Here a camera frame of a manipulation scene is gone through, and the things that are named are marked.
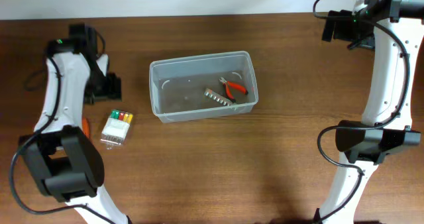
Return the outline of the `orange socket bit rail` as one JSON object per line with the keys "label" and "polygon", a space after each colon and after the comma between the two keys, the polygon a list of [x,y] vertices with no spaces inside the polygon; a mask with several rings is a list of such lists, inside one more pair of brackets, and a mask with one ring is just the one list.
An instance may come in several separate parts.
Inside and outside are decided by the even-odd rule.
{"label": "orange socket bit rail", "polygon": [[226,97],[219,95],[218,93],[214,92],[213,90],[206,88],[203,92],[205,97],[208,97],[209,99],[212,99],[213,101],[216,101],[217,103],[221,104],[222,106],[231,106],[234,105],[234,103],[227,99]]}

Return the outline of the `red handled pliers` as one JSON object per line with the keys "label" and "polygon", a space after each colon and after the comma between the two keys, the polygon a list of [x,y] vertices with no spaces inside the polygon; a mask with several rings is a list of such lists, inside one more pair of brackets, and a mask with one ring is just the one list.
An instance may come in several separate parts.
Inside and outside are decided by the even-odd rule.
{"label": "red handled pliers", "polygon": [[236,99],[231,93],[232,89],[235,89],[244,95],[248,95],[248,90],[243,85],[234,82],[229,82],[224,77],[220,77],[219,81],[223,84],[226,98],[233,103],[236,102]]}

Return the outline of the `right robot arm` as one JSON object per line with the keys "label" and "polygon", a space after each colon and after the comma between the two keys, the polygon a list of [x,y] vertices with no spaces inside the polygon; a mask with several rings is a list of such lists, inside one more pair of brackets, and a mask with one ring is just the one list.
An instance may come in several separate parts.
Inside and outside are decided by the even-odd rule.
{"label": "right robot arm", "polygon": [[411,92],[423,40],[423,0],[355,0],[323,16],[322,39],[374,51],[370,93],[359,121],[333,126],[339,159],[315,223],[352,223],[365,186],[385,158],[419,145],[411,128]]}

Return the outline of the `orange scraper with wooden handle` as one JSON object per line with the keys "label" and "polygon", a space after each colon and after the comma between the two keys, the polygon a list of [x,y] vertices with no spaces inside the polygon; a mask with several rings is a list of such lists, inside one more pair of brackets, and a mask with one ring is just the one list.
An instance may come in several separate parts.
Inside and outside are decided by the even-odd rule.
{"label": "orange scraper with wooden handle", "polygon": [[82,130],[83,130],[84,135],[87,138],[90,138],[90,127],[89,127],[88,119],[83,117],[82,120],[81,120],[81,123],[82,123]]}

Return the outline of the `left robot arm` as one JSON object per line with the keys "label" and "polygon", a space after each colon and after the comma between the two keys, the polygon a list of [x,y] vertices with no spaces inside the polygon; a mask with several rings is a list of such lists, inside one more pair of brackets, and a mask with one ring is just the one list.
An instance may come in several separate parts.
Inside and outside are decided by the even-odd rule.
{"label": "left robot arm", "polygon": [[110,73],[109,57],[98,48],[104,38],[84,23],[69,26],[68,37],[48,42],[44,57],[48,72],[42,114],[34,132],[21,136],[9,169],[9,186],[18,205],[37,215],[19,197],[15,165],[22,158],[38,190],[62,207],[43,214],[75,209],[87,223],[130,223],[104,186],[103,159],[83,123],[83,106],[100,100],[120,100],[121,79]]}

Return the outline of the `clear plastic storage container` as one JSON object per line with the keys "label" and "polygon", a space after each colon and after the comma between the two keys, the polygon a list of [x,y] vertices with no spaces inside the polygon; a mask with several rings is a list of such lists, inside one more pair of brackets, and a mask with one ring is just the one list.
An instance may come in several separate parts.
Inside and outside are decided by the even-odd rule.
{"label": "clear plastic storage container", "polygon": [[[224,77],[243,85],[248,95],[232,89],[231,106],[205,97],[206,88],[225,96]],[[224,52],[152,62],[149,67],[152,112],[163,123],[248,113],[258,103],[258,88],[250,54]]]}

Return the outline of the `clear box of coloured bits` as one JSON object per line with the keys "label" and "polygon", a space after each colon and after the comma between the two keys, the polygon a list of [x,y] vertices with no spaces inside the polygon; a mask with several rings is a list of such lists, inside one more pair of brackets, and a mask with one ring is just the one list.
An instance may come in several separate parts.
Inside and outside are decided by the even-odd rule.
{"label": "clear box of coloured bits", "polygon": [[101,132],[100,142],[105,144],[108,150],[122,146],[131,126],[132,119],[132,113],[116,109],[112,110]]}

